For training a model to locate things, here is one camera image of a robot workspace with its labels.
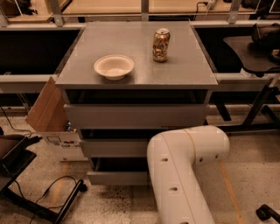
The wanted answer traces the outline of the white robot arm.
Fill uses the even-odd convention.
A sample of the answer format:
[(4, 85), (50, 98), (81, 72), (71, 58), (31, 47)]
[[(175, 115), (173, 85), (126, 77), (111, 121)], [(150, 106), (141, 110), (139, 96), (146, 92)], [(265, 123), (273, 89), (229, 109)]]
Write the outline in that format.
[(229, 149), (227, 134), (209, 125), (164, 131), (149, 141), (147, 162), (161, 224), (215, 224), (193, 167), (222, 159)]

